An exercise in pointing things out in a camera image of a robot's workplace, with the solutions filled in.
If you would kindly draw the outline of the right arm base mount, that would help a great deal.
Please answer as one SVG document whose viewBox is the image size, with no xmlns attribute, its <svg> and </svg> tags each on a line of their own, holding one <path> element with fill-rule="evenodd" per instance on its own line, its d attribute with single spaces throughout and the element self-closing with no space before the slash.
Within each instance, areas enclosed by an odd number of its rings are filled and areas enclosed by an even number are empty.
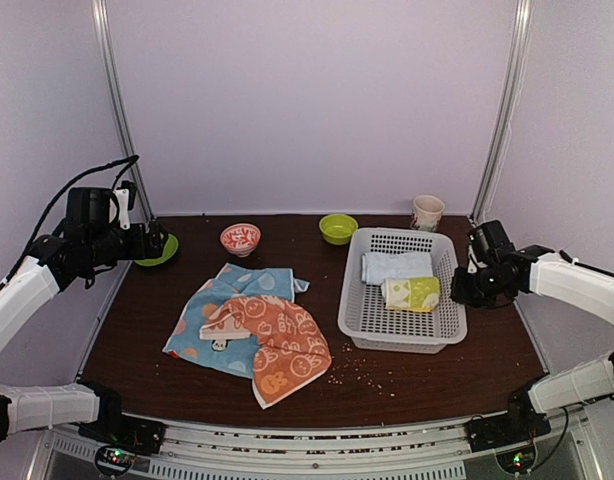
<svg viewBox="0 0 614 480">
<path fill-rule="evenodd" d="M 514 392 L 507 410 L 494 416 L 474 416 L 465 424 L 472 452 L 531 442 L 536 437 L 551 432 L 545 413 L 537 413 L 531 404 L 528 391 Z"/>
</svg>

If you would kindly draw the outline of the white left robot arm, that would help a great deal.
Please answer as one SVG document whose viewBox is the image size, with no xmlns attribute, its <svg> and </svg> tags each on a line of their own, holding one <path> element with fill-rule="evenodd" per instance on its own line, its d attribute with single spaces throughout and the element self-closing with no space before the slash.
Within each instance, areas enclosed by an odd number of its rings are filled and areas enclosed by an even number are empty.
<svg viewBox="0 0 614 480">
<path fill-rule="evenodd" d="M 156 220 L 133 223 L 137 187 L 124 180 L 112 188 L 75 187 L 53 233 L 32 240 L 20 262 L 0 283 L 0 354 L 46 303 L 75 280 L 92 287 L 98 275 L 124 261 L 156 259 L 166 233 Z M 62 424 L 89 424 L 110 444 L 131 433 L 120 395 L 96 383 L 54 387 L 0 384 L 0 443 L 18 432 Z"/>
</svg>

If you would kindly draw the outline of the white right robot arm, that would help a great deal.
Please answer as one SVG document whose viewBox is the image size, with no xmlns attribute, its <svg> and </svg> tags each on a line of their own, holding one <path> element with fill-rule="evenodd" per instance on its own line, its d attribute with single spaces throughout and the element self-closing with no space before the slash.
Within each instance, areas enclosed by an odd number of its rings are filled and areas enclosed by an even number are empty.
<svg viewBox="0 0 614 480">
<path fill-rule="evenodd" d="M 489 310 L 516 303 L 549 367 L 510 396 L 499 423 L 504 438 L 522 440 L 539 416 L 557 409 L 614 400 L 614 273 L 563 250 L 518 248 L 498 220 L 467 237 L 452 299 Z"/>
</svg>

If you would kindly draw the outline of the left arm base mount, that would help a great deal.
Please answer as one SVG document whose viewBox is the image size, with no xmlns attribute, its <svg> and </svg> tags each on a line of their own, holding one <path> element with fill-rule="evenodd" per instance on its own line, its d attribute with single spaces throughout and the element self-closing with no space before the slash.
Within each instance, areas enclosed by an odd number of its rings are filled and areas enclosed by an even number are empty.
<svg viewBox="0 0 614 480">
<path fill-rule="evenodd" d="M 84 382 L 79 386 L 91 390 L 99 400 L 95 420 L 77 424 L 81 436 L 139 455 L 151 456 L 160 452 L 166 430 L 162 422 L 125 414 L 121 395 L 102 384 Z"/>
</svg>

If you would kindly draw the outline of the white perforated plastic basket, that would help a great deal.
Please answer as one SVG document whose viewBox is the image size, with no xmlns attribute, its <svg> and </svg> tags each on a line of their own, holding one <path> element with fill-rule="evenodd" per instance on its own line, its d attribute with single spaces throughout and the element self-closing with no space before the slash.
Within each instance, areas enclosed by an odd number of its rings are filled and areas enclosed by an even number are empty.
<svg viewBox="0 0 614 480">
<path fill-rule="evenodd" d="M 390 311 L 378 286 L 361 279 L 366 253 L 423 252 L 440 283 L 439 305 L 430 313 Z M 351 238 L 338 309 L 338 327 L 361 349 L 436 354 L 467 336 L 465 307 L 451 298 L 458 267 L 452 240 L 439 233 L 395 228 L 360 228 Z"/>
</svg>

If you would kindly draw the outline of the orange bunny towel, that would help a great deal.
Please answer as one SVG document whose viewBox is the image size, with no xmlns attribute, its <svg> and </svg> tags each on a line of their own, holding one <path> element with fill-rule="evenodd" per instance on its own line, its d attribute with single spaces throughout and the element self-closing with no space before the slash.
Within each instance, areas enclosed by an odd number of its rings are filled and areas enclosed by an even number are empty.
<svg viewBox="0 0 614 480">
<path fill-rule="evenodd" d="M 277 296 L 235 296 L 200 328 L 202 340 L 253 337 L 254 396 L 270 408 L 324 375 L 332 356 L 317 322 L 303 307 Z"/>
</svg>

